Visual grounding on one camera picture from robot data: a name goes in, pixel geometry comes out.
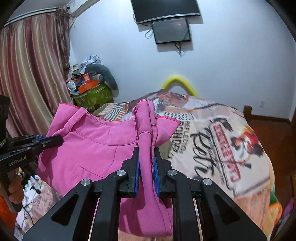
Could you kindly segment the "person left hand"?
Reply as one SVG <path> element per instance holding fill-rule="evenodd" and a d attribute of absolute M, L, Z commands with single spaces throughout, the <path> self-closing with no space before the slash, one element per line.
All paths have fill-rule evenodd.
<path fill-rule="evenodd" d="M 22 178 L 17 174 L 19 169 L 14 170 L 14 178 L 9 185 L 9 200 L 14 204 L 22 203 L 24 192 L 22 187 Z"/>

